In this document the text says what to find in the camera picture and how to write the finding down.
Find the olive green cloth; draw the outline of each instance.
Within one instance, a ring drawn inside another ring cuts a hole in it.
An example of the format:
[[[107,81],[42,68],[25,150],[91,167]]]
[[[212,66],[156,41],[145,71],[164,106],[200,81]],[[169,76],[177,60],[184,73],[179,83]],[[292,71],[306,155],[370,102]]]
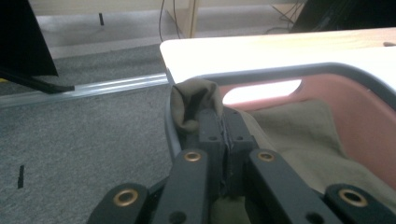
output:
[[[222,102],[213,82],[191,79],[172,90],[172,116],[180,133],[196,133],[196,112],[211,107],[220,116]],[[261,148],[276,151],[303,181],[321,193],[345,183],[372,194],[396,214],[396,192],[344,152],[330,108],[319,100],[240,111]],[[211,206],[213,224],[248,224],[243,197],[220,198]]]

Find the black tape mark on floor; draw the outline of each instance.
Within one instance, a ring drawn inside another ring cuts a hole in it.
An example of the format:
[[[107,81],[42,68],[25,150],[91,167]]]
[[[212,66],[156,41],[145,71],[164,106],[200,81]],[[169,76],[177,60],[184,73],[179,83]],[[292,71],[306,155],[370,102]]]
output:
[[[24,165],[20,166],[20,176],[18,177],[18,189],[23,188]]]

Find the white tabletop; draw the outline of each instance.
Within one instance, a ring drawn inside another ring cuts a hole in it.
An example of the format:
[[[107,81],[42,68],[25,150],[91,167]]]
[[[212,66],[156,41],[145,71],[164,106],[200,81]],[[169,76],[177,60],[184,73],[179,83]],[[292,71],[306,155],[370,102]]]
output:
[[[349,64],[396,91],[396,28],[170,40],[161,52],[170,80],[311,63]]]

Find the brass ring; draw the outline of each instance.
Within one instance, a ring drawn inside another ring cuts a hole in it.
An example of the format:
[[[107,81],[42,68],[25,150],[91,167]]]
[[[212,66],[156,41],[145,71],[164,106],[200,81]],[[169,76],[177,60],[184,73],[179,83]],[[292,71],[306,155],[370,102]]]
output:
[[[275,156],[268,152],[259,152],[257,155],[261,161],[273,161]]]
[[[201,159],[201,154],[199,154],[198,152],[189,152],[184,155],[184,159],[186,161],[198,161]]]
[[[368,204],[366,198],[364,198],[361,194],[353,189],[340,189],[340,191],[338,191],[338,195],[346,203],[352,204],[357,207],[364,207]]]
[[[131,194],[131,197],[128,197],[126,200],[122,200],[120,197],[124,194]],[[128,206],[131,203],[134,203],[137,200],[139,193],[135,189],[124,189],[120,191],[116,196],[113,198],[113,203],[119,207]]]

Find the metal strip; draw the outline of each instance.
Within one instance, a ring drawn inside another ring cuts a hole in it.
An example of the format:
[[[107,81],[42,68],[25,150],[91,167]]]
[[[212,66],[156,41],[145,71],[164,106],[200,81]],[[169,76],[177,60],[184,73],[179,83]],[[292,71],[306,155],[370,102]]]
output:
[[[41,91],[30,91],[26,93],[0,96],[0,108],[60,102],[88,96],[108,94],[112,92],[138,90],[167,83],[168,80],[166,78],[166,74],[160,73],[143,77],[133,77],[107,82],[78,85],[75,87],[74,91],[55,94],[46,94]]]

